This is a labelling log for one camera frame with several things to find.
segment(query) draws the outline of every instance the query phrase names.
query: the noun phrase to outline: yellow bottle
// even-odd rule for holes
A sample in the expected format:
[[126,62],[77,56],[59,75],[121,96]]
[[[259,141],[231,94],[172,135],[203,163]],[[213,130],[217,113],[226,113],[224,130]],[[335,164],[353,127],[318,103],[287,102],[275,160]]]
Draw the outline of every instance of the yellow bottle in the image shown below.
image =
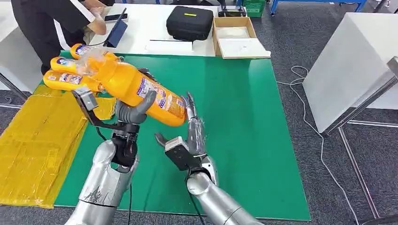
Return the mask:
[[[88,52],[89,50],[91,50],[92,48],[94,48],[95,46],[89,46],[89,45],[84,45],[84,44],[75,44],[74,46],[72,46],[70,48],[70,54],[72,55],[72,57],[76,60],[80,59],[80,57],[82,55],[84,55],[86,52]],[[111,52],[105,52],[104,55],[107,58],[110,58],[112,60],[118,61],[119,58],[111,53]]]
[[131,106],[138,105],[148,91],[155,90],[155,102],[146,114],[172,127],[184,123],[185,108],[182,99],[128,63],[105,59],[93,78],[100,81],[113,97]]
[[102,85],[90,76],[56,72],[53,70],[47,71],[43,76],[43,81],[48,87],[57,90],[75,90],[83,86],[88,87],[94,92],[104,90]]
[[64,57],[55,57],[50,61],[51,69],[57,72],[78,74],[76,68],[76,60]]

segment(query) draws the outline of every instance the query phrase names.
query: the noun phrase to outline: green mat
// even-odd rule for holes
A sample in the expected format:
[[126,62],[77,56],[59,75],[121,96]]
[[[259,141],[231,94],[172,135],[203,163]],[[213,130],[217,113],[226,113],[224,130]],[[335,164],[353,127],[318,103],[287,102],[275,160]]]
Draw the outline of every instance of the green mat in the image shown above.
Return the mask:
[[[220,187],[246,210],[257,218],[310,220],[271,60],[159,55],[125,55],[125,60],[149,68],[178,95],[191,92],[205,122],[207,151],[216,162]],[[186,172],[166,157],[155,132],[185,138],[187,125],[167,127],[150,117],[141,125],[132,209],[196,214]],[[110,137],[111,130],[102,133]],[[76,206],[101,142],[89,125],[55,205]],[[128,191],[119,208],[129,208]]]

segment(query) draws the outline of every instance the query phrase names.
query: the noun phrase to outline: person's hand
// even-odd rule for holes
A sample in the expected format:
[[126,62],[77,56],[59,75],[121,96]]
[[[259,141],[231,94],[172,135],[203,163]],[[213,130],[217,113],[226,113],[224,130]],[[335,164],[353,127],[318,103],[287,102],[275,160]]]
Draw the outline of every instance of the person's hand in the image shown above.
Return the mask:
[[105,7],[93,7],[90,8],[90,12],[97,18],[102,19],[102,13],[104,12]]

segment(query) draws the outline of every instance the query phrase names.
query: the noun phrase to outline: green crate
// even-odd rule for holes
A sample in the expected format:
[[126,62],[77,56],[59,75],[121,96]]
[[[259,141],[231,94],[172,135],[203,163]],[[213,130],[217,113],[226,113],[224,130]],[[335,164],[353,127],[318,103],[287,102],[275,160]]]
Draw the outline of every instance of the green crate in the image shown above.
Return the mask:
[[244,3],[249,17],[261,17],[264,11],[264,0],[245,0]]

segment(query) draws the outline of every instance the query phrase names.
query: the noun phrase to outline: person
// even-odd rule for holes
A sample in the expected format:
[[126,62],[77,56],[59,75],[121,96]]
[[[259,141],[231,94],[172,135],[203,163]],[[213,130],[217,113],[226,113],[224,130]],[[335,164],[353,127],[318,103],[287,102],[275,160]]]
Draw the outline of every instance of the person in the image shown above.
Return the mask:
[[105,35],[101,17],[105,5],[98,0],[11,0],[14,17],[42,61],[44,75],[50,60],[61,50],[84,42],[83,28]]

